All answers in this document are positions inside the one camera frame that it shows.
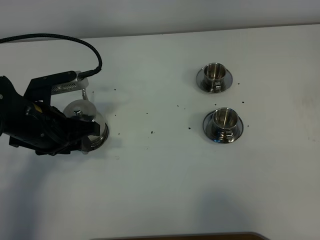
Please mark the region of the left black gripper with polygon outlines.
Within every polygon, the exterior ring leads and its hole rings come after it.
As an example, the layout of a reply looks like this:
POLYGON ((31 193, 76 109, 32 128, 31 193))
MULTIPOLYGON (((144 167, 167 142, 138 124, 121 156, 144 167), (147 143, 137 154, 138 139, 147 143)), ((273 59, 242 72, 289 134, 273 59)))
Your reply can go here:
POLYGON ((69 155, 73 151, 87 154, 91 150, 88 136, 99 136, 100 125, 63 116, 51 106, 51 97, 36 100, 20 94, 0 96, 0 134, 9 136, 9 145, 34 150, 41 155, 69 155), (76 140, 66 146, 66 140, 76 140))

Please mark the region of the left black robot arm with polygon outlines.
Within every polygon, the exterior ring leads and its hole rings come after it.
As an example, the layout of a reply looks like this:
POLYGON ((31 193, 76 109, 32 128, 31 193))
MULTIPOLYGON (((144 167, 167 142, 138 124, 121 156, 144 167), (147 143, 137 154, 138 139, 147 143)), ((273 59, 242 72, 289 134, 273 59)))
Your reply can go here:
POLYGON ((49 101, 32 101, 20 95, 11 81, 0 78, 0 133, 9 145, 34 150, 39 156, 89 152, 90 136, 99 136, 100 125, 66 117, 49 101))

